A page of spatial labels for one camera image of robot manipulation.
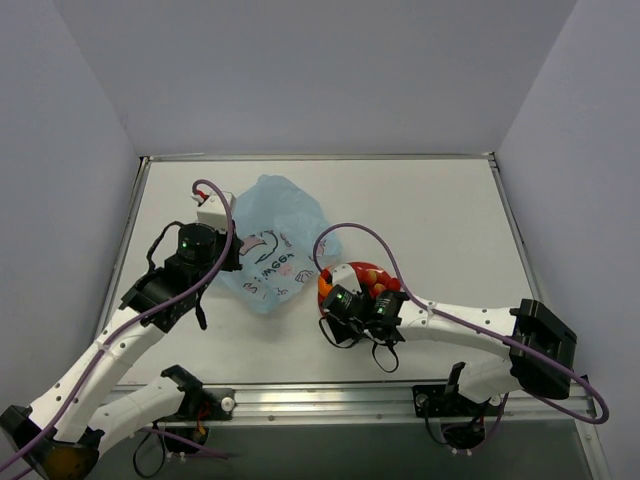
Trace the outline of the red fake cherry bunch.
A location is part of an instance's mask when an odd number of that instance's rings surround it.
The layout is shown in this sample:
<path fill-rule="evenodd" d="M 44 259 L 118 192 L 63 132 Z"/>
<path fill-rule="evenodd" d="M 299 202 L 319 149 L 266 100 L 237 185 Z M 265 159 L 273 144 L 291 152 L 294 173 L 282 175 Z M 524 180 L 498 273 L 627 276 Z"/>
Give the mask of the red fake cherry bunch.
<path fill-rule="evenodd" d="M 359 284 L 372 298 L 384 291 L 402 289 L 400 281 L 382 267 L 368 262 L 350 262 L 349 265 L 354 269 Z"/>

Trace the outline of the light blue plastic bag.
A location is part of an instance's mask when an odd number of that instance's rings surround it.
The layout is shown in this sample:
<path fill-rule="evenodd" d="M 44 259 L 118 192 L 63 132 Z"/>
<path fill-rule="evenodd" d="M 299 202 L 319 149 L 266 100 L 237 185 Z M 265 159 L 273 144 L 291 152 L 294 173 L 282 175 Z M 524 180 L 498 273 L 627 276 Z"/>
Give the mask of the light blue plastic bag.
<path fill-rule="evenodd" d="M 214 285 L 235 295 L 251 311 L 268 314 L 299 294 L 339 259 L 337 235 L 316 199 L 283 176 L 262 175 L 234 208 L 242 269 L 221 272 Z"/>

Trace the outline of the orange fake persimmon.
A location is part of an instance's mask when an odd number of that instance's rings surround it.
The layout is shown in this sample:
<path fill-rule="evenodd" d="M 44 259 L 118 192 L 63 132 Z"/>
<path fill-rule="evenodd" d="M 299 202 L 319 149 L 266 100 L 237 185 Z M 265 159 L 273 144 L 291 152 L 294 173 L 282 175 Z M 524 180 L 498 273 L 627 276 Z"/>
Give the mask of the orange fake persimmon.
<path fill-rule="evenodd" d="M 331 275 L 329 273 L 322 272 L 317 281 L 318 295 L 325 298 L 332 288 Z"/>

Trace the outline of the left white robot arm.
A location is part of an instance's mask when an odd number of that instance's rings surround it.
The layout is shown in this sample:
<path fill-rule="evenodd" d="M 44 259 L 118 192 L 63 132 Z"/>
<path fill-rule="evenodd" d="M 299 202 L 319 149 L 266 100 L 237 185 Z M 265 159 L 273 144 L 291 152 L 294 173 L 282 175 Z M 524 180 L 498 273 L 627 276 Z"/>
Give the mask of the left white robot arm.
<path fill-rule="evenodd" d="M 194 422 L 192 433 L 166 435 L 200 451 L 205 420 L 228 420 L 235 406 L 229 390 L 207 391 L 185 368 L 165 368 L 147 386 L 107 402 L 140 357 L 178 321 L 194 313 L 207 327 L 202 297 L 219 271 L 240 269 L 234 223 L 181 224 L 175 254 L 154 263 L 123 296 L 109 323 L 73 366 L 29 406 L 9 406 L 1 430 L 14 448 L 2 464 L 19 460 L 44 479 L 83 479 L 117 443 L 163 420 Z"/>

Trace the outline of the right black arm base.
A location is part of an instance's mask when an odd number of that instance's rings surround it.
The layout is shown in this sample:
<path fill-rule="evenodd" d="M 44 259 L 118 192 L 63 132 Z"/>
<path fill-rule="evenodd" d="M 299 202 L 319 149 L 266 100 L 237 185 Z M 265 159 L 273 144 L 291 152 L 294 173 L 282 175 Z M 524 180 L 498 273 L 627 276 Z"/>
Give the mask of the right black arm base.
<path fill-rule="evenodd" d="M 444 384 L 412 387 L 414 410 L 429 437 L 452 452 L 471 451 L 486 439 L 484 417 L 490 403 L 474 403 Z"/>

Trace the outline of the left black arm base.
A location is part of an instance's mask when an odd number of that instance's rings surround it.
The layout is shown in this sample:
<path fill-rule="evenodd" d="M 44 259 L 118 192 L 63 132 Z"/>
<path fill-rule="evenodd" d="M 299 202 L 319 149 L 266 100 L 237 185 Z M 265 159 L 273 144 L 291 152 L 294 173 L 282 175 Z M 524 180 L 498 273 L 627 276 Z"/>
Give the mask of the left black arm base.
<path fill-rule="evenodd" d="M 176 457 L 180 462 L 188 459 L 216 459 L 227 460 L 230 454 L 214 454 L 212 449 L 206 447 L 210 436 L 210 428 L 205 425 L 209 421 L 230 421 L 232 411 L 235 408 L 235 400 L 231 395 L 213 395 L 204 390 L 196 392 L 192 390 L 185 394 L 178 412 L 173 415 L 178 420 L 194 422 L 194 426 L 186 427 L 160 427 L 158 421 L 154 421 L 151 427 L 144 429 L 145 436 L 134 450 L 132 466 L 135 474 L 140 479 L 154 479 L 163 470 L 165 464 Z M 160 460 L 158 465 L 150 472 L 145 472 L 138 463 L 138 454 L 142 447 L 154 438 L 160 448 Z"/>

